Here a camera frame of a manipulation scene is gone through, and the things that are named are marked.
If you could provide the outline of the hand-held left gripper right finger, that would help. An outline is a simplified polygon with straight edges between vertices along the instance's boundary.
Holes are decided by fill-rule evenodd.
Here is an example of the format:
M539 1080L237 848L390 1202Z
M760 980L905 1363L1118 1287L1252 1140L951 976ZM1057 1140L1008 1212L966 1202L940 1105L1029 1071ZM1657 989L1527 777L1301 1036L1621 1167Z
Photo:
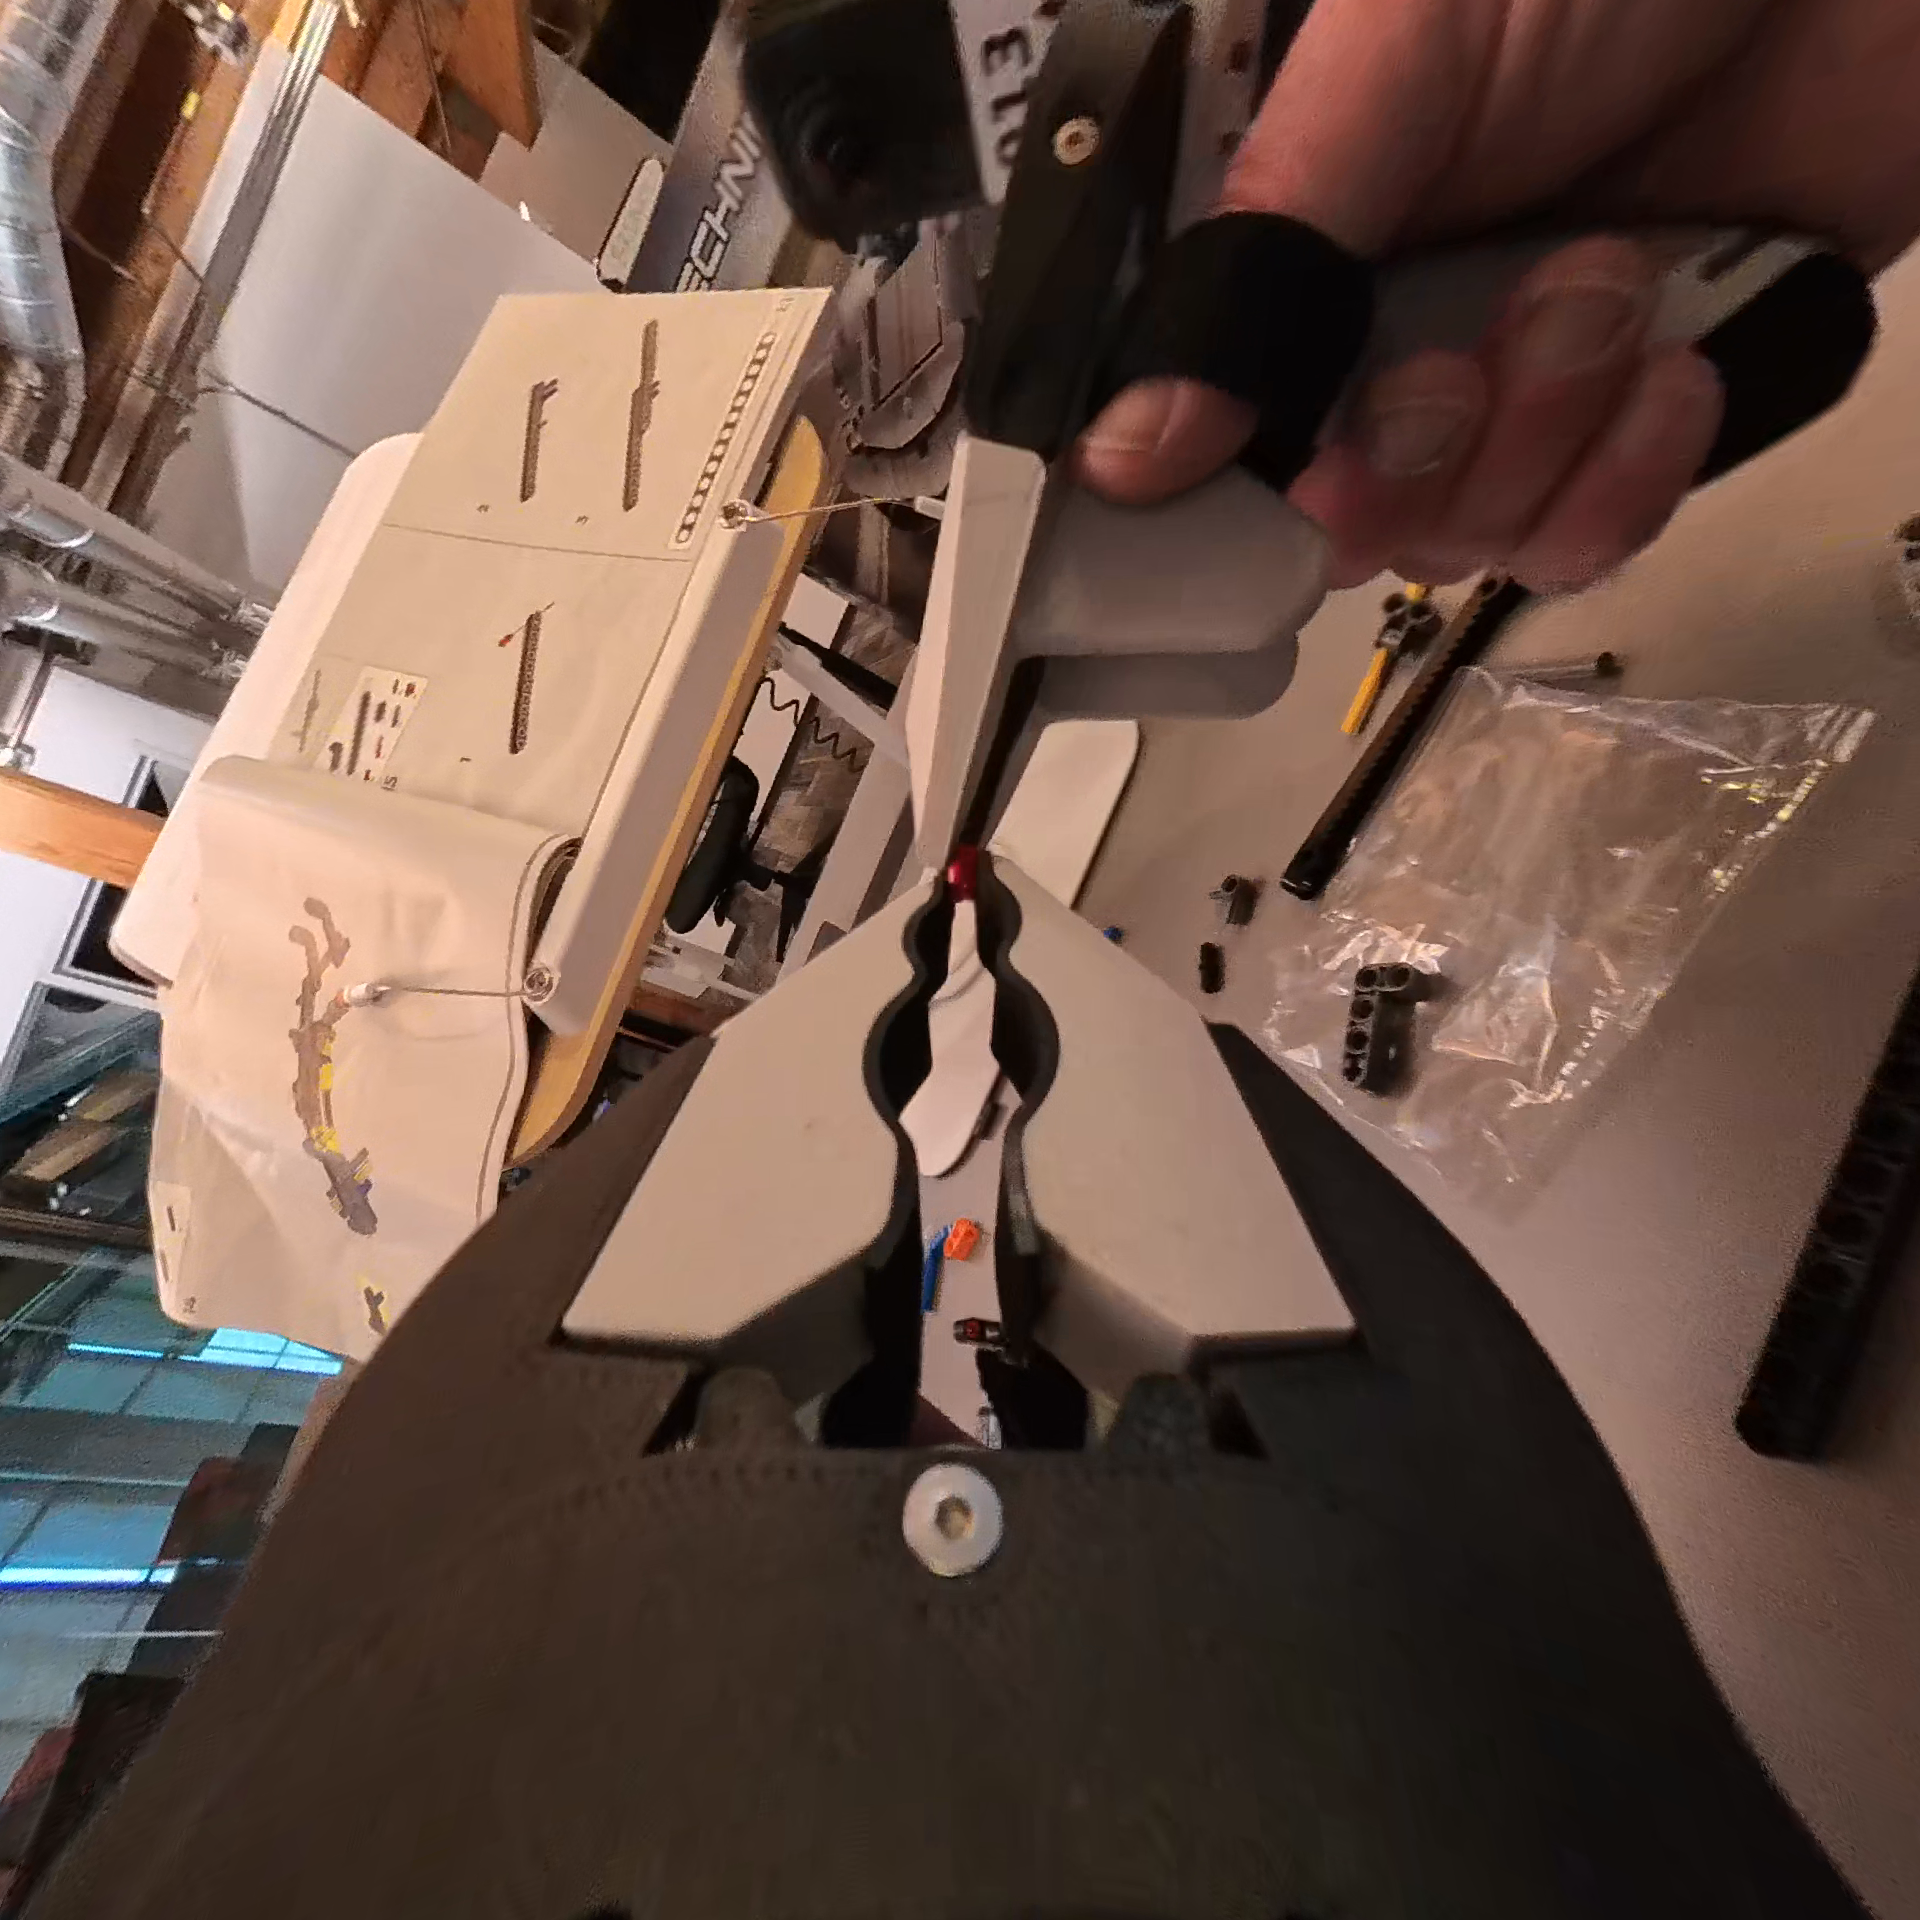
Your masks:
M1031 877L975 877L999 1155L999 1356L1121 1402L1147 1377L1355 1338L1207 1021Z

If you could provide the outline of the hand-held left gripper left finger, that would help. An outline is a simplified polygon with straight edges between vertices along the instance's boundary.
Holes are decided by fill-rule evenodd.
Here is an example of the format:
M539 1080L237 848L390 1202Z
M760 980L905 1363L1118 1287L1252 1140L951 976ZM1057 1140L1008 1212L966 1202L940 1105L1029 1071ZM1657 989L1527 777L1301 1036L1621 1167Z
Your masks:
M748 1367L905 1420L921 1388L921 1171L952 897L923 877L723 1027L559 1320L569 1346Z

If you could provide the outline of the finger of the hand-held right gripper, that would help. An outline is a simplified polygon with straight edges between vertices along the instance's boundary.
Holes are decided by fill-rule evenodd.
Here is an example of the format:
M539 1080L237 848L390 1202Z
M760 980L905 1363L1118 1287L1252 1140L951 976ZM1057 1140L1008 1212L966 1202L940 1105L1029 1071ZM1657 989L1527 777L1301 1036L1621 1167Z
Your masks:
M1038 452L989 439L960 439L951 459L902 714L913 848L928 873L961 841L1000 722L1009 628L1046 482Z

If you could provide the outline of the dark grey lego beam piece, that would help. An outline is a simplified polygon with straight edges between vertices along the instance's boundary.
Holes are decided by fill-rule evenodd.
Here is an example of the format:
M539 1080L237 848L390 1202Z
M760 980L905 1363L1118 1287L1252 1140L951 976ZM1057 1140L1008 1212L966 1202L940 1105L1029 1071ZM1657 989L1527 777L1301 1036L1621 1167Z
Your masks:
M1355 969L1336 1059L1347 1088L1382 1098L1406 1084L1417 1015L1437 985L1437 975L1408 963Z

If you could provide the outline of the grey lego set box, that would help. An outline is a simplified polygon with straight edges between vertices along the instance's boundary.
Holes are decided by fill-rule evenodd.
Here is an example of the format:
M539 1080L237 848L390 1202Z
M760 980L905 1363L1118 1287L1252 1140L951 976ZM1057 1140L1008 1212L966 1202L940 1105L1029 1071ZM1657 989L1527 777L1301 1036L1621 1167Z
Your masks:
M619 295L749 292L815 287L832 295L832 415L854 487L940 495L961 428L980 257L992 227L951 216L868 235L844 252L790 216L740 97L731 31L702 60L670 156L645 161L598 248L593 273Z

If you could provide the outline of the yellow lego axle with connector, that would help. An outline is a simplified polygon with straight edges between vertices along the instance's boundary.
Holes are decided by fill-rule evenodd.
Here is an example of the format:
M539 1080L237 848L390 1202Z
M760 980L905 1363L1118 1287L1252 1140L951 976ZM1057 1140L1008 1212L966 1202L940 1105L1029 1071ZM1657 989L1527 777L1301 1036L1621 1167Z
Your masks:
M1399 666L1417 657L1446 624L1446 613L1427 583L1403 583L1382 599L1380 615L1374 652L1340 724L1343 736L1360 736L1369 728Z

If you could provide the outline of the long black lego beam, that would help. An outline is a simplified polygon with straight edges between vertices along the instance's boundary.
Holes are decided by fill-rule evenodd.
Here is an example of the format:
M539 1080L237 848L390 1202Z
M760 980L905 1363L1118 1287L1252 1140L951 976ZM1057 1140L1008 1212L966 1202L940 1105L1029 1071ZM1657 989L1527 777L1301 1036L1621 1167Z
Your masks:
M1460 673L1480 661L1501 626L1525 609L1534 594L1513 578L1500 577L1473 588L1451 621L1428 641L1423 661L1408 689L1379 724L1371 743L1332 796L1320 818L1309 828L1280 876L1289 897L1315 901L1353 850L1388 788L1422 743L1428 722Z
M1887 1283L1915 1235L1917 985L1864 1081L1846 1139L1734 1410L1755 1456L1816 1464L1864 1364Z

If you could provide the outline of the lego instruction booklet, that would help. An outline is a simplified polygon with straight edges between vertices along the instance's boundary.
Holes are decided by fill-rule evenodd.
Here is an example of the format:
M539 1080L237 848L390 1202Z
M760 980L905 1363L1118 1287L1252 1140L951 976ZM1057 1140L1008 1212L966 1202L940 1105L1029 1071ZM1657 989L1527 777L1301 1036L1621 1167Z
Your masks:
M829 301L500 300L350 466L110 937L157 993L181 1327L360 1360L495 1209L545 920Z

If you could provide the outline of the person's right hand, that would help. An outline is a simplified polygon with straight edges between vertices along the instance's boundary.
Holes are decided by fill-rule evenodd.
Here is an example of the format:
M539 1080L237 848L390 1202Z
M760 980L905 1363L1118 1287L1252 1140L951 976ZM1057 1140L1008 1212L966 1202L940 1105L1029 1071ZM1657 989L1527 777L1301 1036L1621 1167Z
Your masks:
M1328 583L1500 569L1572 592L1640 554L1705 474L1721 383L1651 341L1637 234L1769 227L1863 274L1915 243L1913 3L1326 3L1214 216L1350 257L1566 234L1476 346L1382 369L1289 491Z

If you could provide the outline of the clear plastic bag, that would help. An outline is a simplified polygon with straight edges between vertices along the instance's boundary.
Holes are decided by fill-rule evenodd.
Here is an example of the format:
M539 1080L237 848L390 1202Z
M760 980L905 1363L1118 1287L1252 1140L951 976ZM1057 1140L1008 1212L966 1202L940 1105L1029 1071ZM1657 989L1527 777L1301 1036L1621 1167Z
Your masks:
M1864 705L1643 700L1465 669L1280 937L1260 1045L1446 1189L1523 1200L1877 720ZM1336 1073L1353 975L1371 963L1440 976L1389 1095Z

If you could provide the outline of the white panel board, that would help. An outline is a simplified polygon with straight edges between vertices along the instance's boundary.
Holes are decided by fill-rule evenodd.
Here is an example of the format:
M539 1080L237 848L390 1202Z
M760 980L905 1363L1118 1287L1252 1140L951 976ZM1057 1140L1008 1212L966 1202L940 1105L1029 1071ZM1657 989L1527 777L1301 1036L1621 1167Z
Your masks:
M598 290L584 259L316 81L141 519L275 592L350 459L431 418L495 300Z

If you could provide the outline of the wooden beam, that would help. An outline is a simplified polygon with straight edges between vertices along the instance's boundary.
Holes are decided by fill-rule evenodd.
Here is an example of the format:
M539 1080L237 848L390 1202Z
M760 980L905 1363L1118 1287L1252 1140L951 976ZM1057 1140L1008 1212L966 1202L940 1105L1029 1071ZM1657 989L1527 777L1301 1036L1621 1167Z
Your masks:
M76 786L1 771L1 850L113 889L131 889L161 818Z

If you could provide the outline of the metal pipe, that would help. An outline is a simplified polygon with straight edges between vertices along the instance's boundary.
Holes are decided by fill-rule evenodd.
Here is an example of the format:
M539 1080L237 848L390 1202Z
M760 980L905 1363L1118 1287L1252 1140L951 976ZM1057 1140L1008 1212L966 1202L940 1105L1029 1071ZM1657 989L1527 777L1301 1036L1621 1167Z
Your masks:
M8 448L1 451L1 527L5 535L51 555L152 591L201 618L213 645L224 652L249 657L270 624L271 601L107 512Z

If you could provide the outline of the silver ventilation duct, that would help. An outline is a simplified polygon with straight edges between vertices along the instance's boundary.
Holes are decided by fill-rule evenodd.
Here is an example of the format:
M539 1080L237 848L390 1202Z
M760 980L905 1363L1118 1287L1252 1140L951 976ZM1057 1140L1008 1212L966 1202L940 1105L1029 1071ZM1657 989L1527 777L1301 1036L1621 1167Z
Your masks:
M93 3L1 5L1 337L6 369L39 397L61 396L85 367L55 156L103 27Z

